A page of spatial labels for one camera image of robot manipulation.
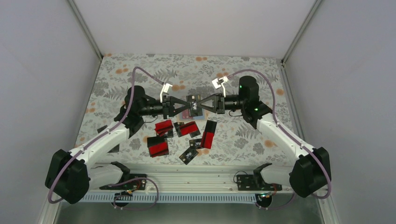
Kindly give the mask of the black VIP card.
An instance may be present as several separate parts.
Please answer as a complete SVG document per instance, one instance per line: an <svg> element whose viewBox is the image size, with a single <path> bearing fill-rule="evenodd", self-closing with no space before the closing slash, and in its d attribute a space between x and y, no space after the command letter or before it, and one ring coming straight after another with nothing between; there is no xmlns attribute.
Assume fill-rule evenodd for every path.
<svg viewBox="0 0 396 224"><path fill-rule="evenodd" d="M201 96L199 94L188 95L186 96L187 102L190 103L189 115L191 117L199 117L203 115L203 111L200 108L197 108L197 102L201 100Z"/></svg>

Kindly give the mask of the black card by left arm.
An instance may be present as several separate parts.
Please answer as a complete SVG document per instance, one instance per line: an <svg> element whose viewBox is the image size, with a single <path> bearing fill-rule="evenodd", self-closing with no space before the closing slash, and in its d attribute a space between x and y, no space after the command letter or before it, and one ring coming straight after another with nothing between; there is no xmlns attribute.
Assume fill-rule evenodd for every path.
<svg viewBox="0 0 396 224"><path fill-rule="evenodd" d="M111 150L108 151L108 153L117 153L120 151L120 146L116 145L115 147L113 147Z"/></svg>

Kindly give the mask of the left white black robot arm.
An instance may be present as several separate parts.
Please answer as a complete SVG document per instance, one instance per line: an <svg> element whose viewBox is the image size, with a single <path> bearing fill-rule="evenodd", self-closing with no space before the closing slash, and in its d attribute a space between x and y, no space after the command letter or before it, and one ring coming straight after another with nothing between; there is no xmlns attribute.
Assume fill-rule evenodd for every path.
<svg viewBox="0 0 396 224"><path fill-rule="evenodd" d="M62 200L77 203L89 190L104 185L126 188L130 176L122 166L112 162L95 171L95 163L136 134L144 124L143 116L162 115L166 119L190 108L189 102L173 96L161 94L159 99L154 99L139 85L129 88L124 100L113 122L93 139L70 151L60 149L53 154L44 183L49 189L50 204Z"/></svg>

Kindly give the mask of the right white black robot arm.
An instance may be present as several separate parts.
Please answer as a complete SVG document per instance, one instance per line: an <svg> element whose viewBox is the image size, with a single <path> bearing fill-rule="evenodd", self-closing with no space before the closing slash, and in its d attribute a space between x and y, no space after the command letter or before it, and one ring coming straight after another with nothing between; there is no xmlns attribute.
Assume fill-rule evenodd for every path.
<svg viewBox="0 0 396 224"><path fill-rule="evenodd" d="M197 107L216 114L240 110L243 119L266 135L292 162L292 166L265 163L254 170L253 184L259 190L270 184L289 186L300 197L313 195L331 183L329 153L315 148L285 127L272 108L259 99L259 85L254 77L239 79L237 95L216 93L198 101Z"/></svg>

